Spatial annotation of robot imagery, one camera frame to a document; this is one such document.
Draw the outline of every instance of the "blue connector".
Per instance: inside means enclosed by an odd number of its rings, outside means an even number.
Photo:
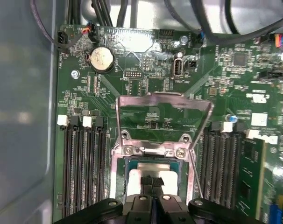
[[[281,224],[282,223],[282,210],[280,210],[277,204],[272,204],[269,211],[268,224]]]

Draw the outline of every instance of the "white slot latch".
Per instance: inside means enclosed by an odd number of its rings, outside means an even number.
[[[92,117],[84,116],[82,119],[83,127],[92,127]]]

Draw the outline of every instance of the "integrated circuit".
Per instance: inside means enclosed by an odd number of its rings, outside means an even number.
[[[247,55],[245,53],[236,52],[233,57],[234,66],[245,67],[247,62]]]

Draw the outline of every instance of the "chip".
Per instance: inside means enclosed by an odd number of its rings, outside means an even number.
[[[234,54],[234,66],[246,66],[246,54],[235,53]]]
[[[210,96],[216,96],[217,95],[217,88],[211,87],[209,89],[209,95]]]

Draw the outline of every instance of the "sticker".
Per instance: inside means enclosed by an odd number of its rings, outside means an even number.
[[[267,117],[266,113],[252,113],[252,126],[267,126]]]

